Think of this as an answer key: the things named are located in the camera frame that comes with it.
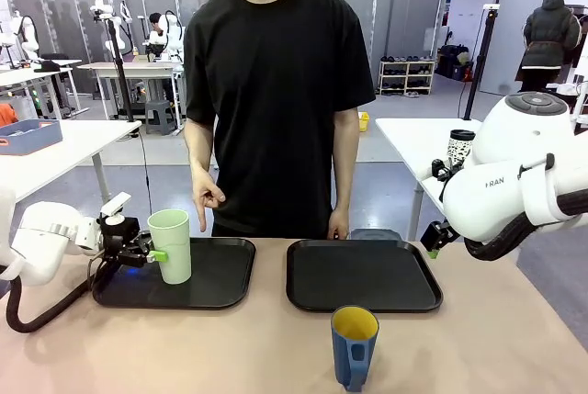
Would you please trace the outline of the person left hand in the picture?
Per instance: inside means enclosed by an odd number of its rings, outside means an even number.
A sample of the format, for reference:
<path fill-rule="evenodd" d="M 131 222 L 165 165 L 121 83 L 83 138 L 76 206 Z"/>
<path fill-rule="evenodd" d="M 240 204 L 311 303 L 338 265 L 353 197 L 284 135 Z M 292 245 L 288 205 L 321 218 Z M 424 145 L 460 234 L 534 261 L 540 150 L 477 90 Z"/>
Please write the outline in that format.
<path fill-rule="evenodd" d="M 349 210 L 348 208 L 335 208 L 329 218 L 328 240 L 346 240 L 349 235 Z"/>

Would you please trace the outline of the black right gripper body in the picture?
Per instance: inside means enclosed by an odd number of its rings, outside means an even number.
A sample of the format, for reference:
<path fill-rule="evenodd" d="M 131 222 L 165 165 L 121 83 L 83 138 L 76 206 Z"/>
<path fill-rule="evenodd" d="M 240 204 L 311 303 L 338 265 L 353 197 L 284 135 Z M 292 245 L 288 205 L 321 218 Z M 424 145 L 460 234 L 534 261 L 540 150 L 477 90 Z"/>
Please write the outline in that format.
<path fill-rule="evenodd" d="M 427 252 L 439 252 L 448 243 L 455 240 L 456 232 L 447 220 L 434 220 L 427 226 L 420 242 Z"/>

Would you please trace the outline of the person right hand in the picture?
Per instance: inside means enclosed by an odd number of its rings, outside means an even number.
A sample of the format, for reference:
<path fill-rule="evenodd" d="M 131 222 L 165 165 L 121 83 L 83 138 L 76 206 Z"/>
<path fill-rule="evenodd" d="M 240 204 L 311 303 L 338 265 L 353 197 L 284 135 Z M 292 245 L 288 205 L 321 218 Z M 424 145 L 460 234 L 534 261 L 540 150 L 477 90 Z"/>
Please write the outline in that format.
<path fill-rule="evenodd" d="M 201 166 L 191 169 L 191 178 L 192 198 L 198 215 L 199 229 L 204 232 L 207 228 L 206 209 L 217 208 L 225 202 L 226 197 Z"/>

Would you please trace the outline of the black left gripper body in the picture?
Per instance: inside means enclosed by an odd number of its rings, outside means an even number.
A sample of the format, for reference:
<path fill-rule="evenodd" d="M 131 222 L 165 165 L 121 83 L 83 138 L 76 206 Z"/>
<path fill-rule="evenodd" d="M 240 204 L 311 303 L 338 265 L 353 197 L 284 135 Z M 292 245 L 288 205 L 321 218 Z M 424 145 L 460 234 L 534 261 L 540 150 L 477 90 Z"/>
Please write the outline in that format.
<path fill-rule="evenodd" d="M 97 222 L 102 238 L 102 257 L 107 263 L 142 266 L 142 249 L 135 242 L 140 233 L 137 218 L 121 214 L 107 217 L 101 214 Z"/>

